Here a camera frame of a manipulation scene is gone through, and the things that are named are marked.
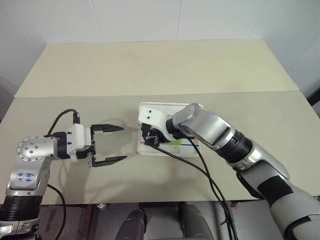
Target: black cable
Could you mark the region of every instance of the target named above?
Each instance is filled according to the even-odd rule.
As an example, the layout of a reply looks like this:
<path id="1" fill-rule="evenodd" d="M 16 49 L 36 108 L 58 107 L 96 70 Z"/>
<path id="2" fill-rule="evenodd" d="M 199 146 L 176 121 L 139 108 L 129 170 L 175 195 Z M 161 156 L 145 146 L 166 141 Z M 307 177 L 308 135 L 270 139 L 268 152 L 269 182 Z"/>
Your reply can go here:
<path id="1" fill-rule="evenodd" d="M 69 108 L 69 109 L 64 110 L 63 112 L 61 112 L 61 113 L 55 118 L 52 126 L 50 127 L 50 129 L 49 129 L 49 131 L 48 131 L 48 133 L 47 133 L 47 135 L 46 135 L 45 137 L 51 135 L 51 133 L 52 133 L 53 129 L 55 128 L 55 126 L 56 126 L 57 122 L 59 121 L 59 119 L 60 119 L 63 115 L 65 115 L 66 113 L 69 113 L 69 112 L 73 112 L 73 123 L 74 123 L 74 124 L 79 124 L 79 123 L 80 123 L 80 118 L 79 118 L 79 116 L 78 116 L 78 112 L 77 112 L 75 109 L 73 109 L 73 108 Z"/>
<path id="2" fill-rule="evenodd" d="M 223 208 L 223 210 L 225 211 L 225 214 L 227 213 L 226 214 L 227 215 L 226 219 L 228 219 L 228 221 L 229 221 L 229 224 L 227 224 L 229 238 L 231 236 L 231 233 L 230 233 L 230 227 L 231 227 L 234 239 L 238 240 L 238 235 L 237 235 L 236 227 L 235 227 L 234 220 L 233 220 L 233 217 L 232 217 L 232 213 L 229 211 L 229 207 L 227 205 L 227 201 L 225 199 L 225 196 L 222 194 L 220 188 L 215 183 L 215 181 L 213 181 L 213 179 L 211 178 L 211 175 L 210 175 L 209 169 L 207 167 L 206 161 L 205 161 L 204 157 L 202 156 L 201 152 L 199 151 L 198 147 L 195 145 L 195 143 L 192 141 L 192 139 L 189 136 L 185 136 L 185 137 L 188 139 L 188 141 L 191 143 L 191 145 L 193 146 L 195 151 L 198 153 L 198 155 L 199 155 L 199 157 L 200 157 L 200 159 L 202 161 L 202 164 L 204 166 L 204 169 L 205 169 L 205 171 L 206 171 L 206 173 L 208 175 L 208 179 L 209 179 L 209 183 L 210 183 L 210 187 L 211 187 L 212 191 L 215 192 L 215 190 L 214 190 L 214 186 L 215 186 L 215 188 L 217 189 L 217 191 L 219 192 L 219 194 L 220 194 L 220 196 L 222 198 L 222 203 L 225 205 L 225 208 L 226 208 L 226 209 Z"/>
<path id="3" fill-rule="evenodd" d="M 66 201 L 65 201 L 65 198 L 64 198 L 63 194 L 62 194 L 57 188 L 55 188 L 54 186 L 52 186 L 52 185 L 50 185 L 50 184 L 48 184 L 47 186 L 48 186 L 49 188 L 51 188 L 52 190 L 56 191 L 56 193 L 60 196 L 61 201 L 62 201 L 63 221 L 62 221 L 62 225 L 61 225 L 61 227 L 60 227 L 60 230 L 59 230 L 58 234 L 57 234 L 56 237 L 55 237 L 55 240 L 58 240 L 59 237 L 60 237 L 60 235 L 61 235 L 61 233 L 62 233 L 62 231 L 63 231 L 63 229 L 64 229 L 64 227 L 65 227 L 65 225 L 66 225 L 66 218 L 67 218 Z"/>
<path id="4" fill-rule="evenodd" d="M 237 240 L 237 239 L 238 239 L 238 236 L 237 236 L 237 233 L 235 232 L 235 228 L 232 226 L 232 225 L 233 225 L 233 221 L 231 220 L 231 216 L 230 216 L 230 213 L 229 213 L 229 208 L 228 208 L 227 203 L 226 203 L 226 199 L 225 199 L 224 195 L 222 194 L 221 190 L 219 189 L 219 187 L 217 186 L 217 184 L 215 183 L 215 181 L 210 177 L 210 175 L 209 175 L 210 173 L 207 174 L 207 172 L 205 172 L 202 168 L 200 168 L 199 166 L 193 164 L 192 162 L 189 162 L 188 160 L 185 160 L 185 159 L 183 159 L 183 158 L 181 158 L 181 157 L 179 157 L 179 156 L 176 156 L 176 155 L 174 155 L 174 154 L 172 154 L 172 153 L 170 153 L 170 152 L 167 152 L 167 151 L 165 151 L 165 150 L 163 150 L 163 149 L 161 149 L 161 148 L 159 148 L 159 147 L 156 147 L 156 146 L 153 146 L 153 145 L 149 145 L 149 144 L 148 144 L 148 146 L 150 146 L 150 147 L 152 147 L 152 148 L 154 148 L 154 149 L 156 149 L 156 150 L 158 150 L 158 151 L 160 151 L 160 152 L 162 152 L 162 153 L 164 153 L 164 154 L 166 154 L 166 155 L 168 155 L 168 156 L 170 156 L 170 157 L 172 157 L 172 158 L 175 158 L 175 159 L 177 159 L 177 160 L 179 160 L 179 161 L 181 161 L 181 162 L 183 162 L 183 163 L 186 163 L 186 164 L 188 164 L 188 165 L 196 168 L 197 170 L 199 170 L 202 174 L 204 174 L 204 175 L 209 179 L 210 186 L 212 186 L 212 184 L 213 184 L 213 185 L 216 187 L 216 189 L 218 190 L 218 192 L 219 192 L 219 194 L 221 195 L 221 197 L 222 197 L 222 200 L 221 200 L 221 199 L 219 198 L 218 194 L 216 193 L 215 189 L 214 189 L 213 186 L 212 186 L 212 187 L 211 187 L 211 190 L 212 190 L 213 194 L 215 195 L 215 197 L 217 198 L 218 202 L 221 204 L 221 206 L 222 206 L 222 208 L 223 208 L 223 210 L 224 210 L 225 220 L 226 220 L 226 224 L 227 224 L 227 229 L 228 229 L 229 238 L 230 238 L 231 240 L 233 239 L 233 238 L 232 238 L 232 233 L 233 233 L 234 239 Z M 204 164 L 203 164 L 203 165 L 204 165 L 204 168 L 205 168 L 207 171 L 209 171 L 209 170 L 208 170 L 208 167 L 207 167 L 207 164 L 206 164 L 206 162 L 204 161 L 201 153 L 199 154 L 199 156 L 201 156 L 201 157 L 200 157 L 200 158 L 201 158 L 201 161 L 203 160 L 202 163 L 204 163 Z"/>
<path id="5" fill-rule="evenodd" d="M 73 109 L 73 108 L 69 108 L 69 109 L 64 110 L 63 112 L 61 112 L 61 113 L 55 118 L 55 120 L 54 120 L 52 126 L 50 127 L 47 135 L 45 135 L 44 137 L 52 137 L 53 135 L 52 135 L 51 133 L 52 133 L 53 129 L 55 128 L 55 126 L 56 126 L 57 122 L 59 121 L 59 119 L 60 119 L 64 114 L 67 114 L 67 113 L 69 113 L 69 112 L 73 112 L 73 120 L 72 120 L 73 124 L 80 124 L 80 117 L 79 117 L 78 112 L 77 112 L 75 109 Z M 50 184 L 48 184 L 47 186 L 48 186 L 49 188 L 51 188 L 52 190 L 56 191 L 56 193 L 60 196 L 61 201 L 62 201 L 63 220 L 62 220 L 62 225 L 61 225 L 61 227 L 60 227 L 60 230 L 59 230 L 59 232 L 58 232 L 58 234 L 56 235 L 56 238 L 55 238 L 55 240 L 58 240 L 59 237 L 60 237 L 60 235 L 61 235 L 61 233 L 62 233 L 62 231 L 63 231 L 63 229 L 64 229 L 64 227 L 65 227 L 65 225 L 66 225 L 66 218 L 67 218 L 66 201 L 65 201 L 65 197 L 63 196 L 63 194 L 62 194 L 57 188 L 55 188 L 54 186 L 52 186 L 52 185 L 50 185 Z"/>

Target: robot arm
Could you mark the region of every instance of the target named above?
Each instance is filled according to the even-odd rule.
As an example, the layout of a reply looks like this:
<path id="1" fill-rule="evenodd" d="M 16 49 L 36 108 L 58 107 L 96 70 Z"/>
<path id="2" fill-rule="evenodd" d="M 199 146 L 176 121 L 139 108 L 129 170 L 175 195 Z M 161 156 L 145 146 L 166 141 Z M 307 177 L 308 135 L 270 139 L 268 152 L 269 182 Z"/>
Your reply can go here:
<path id="1" fill-rule="evenodd" d="M 286 240 L 320 239 L 320 202 L 294 186 L 279 161 L 221 117 L 196 103 L 169 119 L 164 113 L 146 107 L 140 112 L 142 135 L 153 144 L 192 135 L 224 158 L 249 193 L 268 202 L 271 215 Z"/>
<path id="2" fill-rule="evenodd" d="M 96 131 L 120 130 L 123 128 L 110 124 L 84 127 L 75 123 L 66 132 L 23 139 L 16 148 L 15 168 L 10 174 L 0 209 L 0 239 L 16 239 L 17 235 L 23 239 L 41 239 L 33 233 L 38 229 L 40 204 L 47 189 L 51 162 L 64 159 L 77 162 L 91 156 L 88 167 L 114 164 L 126 156 L 96 161 L 94 134 Z"/>

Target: beige table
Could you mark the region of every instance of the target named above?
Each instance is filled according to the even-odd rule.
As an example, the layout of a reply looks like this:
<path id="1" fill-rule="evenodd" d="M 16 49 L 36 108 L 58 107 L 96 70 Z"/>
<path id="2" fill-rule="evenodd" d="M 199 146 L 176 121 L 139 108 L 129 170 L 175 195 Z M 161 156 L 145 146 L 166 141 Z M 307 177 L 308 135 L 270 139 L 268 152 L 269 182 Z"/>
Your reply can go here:
<path id="1" fill-rule="evenodd" d="M 97 151 L 128 156 L 98 168 L 87 168 L 85 160 L 53 162 L 49 182 L 68 204 L 214 200 L 197 170 L 136 153 L 138 106 L 145 101 L 202 104 L 279 159 L 294 184 L 320 194 L 320 121 L 298 87 L 263 40 L 211 40 L 47 45 L 0 124 L 0 201 L 16 144 L 45 134 L 67 108 L 77 109 L 86 126 L 124 127 L 97 134 Z M 64 116 L 55 130 L 71 123 Z M 201 151 L 227 199 L 252 199 L 222 158 L 204 146 Z M 60 200 L 48 189 L 43 203 Z"/>
<path id="2" fill-rule="evenodd" d="M 298 91 L 19 97 L 0 124 L 0 188 L 4 191 L 14 167 L 17 142 L 29 135 L 45 134 L 56 115 L 72 107 L 80 112 L 84 125 L 110 123 L 124 127 L 122 132 L 97 135 L 97 151 L 105 156 L 127 155 L 128 158 L 98 168 L 87 168 L 86 160 L 53 162 L 49 182 L 63 191 L 67 203 L 214 200 L 207 179 L 197 170 L 169 157 L 136 153 L 140 129 L 138 105 L 142 101 L 201 103 L 279 159 L 294 184 L 312 195 L 320 195 L 320 121 Z M 72 117 L 65 116 L 55 130 L 66 130 L 71 123 Z M 252 199 L 222 158 L 204 146 L 201 149 L 212 177 L 228 200 Z M 201 163 L 198 158 L 190 160 Z M 59 200 L 48 189 L 43 203 L 54 204 Z"/>

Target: wall tile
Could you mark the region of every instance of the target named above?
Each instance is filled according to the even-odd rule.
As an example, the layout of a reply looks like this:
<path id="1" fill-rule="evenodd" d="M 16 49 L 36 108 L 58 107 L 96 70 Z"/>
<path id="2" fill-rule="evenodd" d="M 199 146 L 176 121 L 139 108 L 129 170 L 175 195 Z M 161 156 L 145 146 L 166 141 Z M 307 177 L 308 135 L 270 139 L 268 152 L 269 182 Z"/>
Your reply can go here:
<path id="1" fill-rule="evenodd" d="M 106 42 L 176 40 L 180 0 L 93 0 Z"/>
<path id="2" fill-rule="evenodd" d="M 102 42 L 90 0 L 5 0 L 35 46 Z"/>
<path id="3" fill-rule="evenodd" d="M 15 94 L 41 54 L 35 49 L 0 1 L 0 81 Z"/>
<path id="4" fill-rule="evenodd" d="M 306 97 L 320 88 L 319 49 L 318 36 L 288 70 L 288 74 Z"/>
<path id="5" fill-rule="evenodd" d="M 319 34 L 318 6 L 315 0 L 269 0 L 250 38 L 264 38 L 288 70 Z"/>
<path id="6" fill-rule="evenodd" d="M 246 39 L 266 0 L 182 0 L 178 40 Z"/>
<path id="7" fill-rule="evenodd" d="M 0 120 L 2 120 L 14 99 L 13 90 L 8 87 L 9 84 L 0 76 Z"/>

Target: white plastic tray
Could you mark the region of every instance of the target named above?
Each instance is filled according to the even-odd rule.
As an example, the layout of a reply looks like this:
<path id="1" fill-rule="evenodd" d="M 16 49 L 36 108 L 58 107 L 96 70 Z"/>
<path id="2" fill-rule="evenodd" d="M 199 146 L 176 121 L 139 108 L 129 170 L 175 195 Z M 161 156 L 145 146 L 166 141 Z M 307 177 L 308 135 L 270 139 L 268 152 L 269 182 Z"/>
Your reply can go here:
<path id="1" fill-rule="evenodd" d="M 141 102 L 139 105 L 139 114 L 141 107 L 150 107 L 155 110 L 164 112 L 167 115 L 167 119 L 170 119 L 173 114 L 183 109 L 189 103 L 171 103 L 171 102 Z M 199 140 L 194 139 L 193 142 L 200 150 Z M 139 131 L 138 134 L 138 143 L 137 143 L 137 152 L 140 155 L 149 155 L 149 156 L 166 156 L 166 154 L 153 149 L 150 146 L 144 144 L 145 141 L 142 137 L 142 131 Z M 179 157 L 194 158 L 198 157 L 198 154 L 194 147 L 190 144 L 187 139 L 179 139 L 177 141 L 172 141 L 169 143 L 160 143 L 159 148 L 177 155 Z"/>

